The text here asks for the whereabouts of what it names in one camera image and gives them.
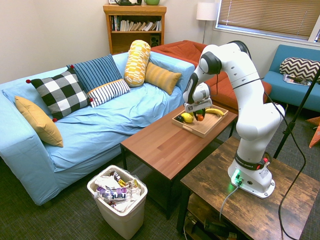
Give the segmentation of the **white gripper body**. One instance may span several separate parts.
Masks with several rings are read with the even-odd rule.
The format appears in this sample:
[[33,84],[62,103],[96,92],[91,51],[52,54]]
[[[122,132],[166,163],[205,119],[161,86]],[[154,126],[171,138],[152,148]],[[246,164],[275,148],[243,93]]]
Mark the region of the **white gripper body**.
[[211,98],[203,99],[200,102],[184,103],[185,112],[196,112],[212,106]]

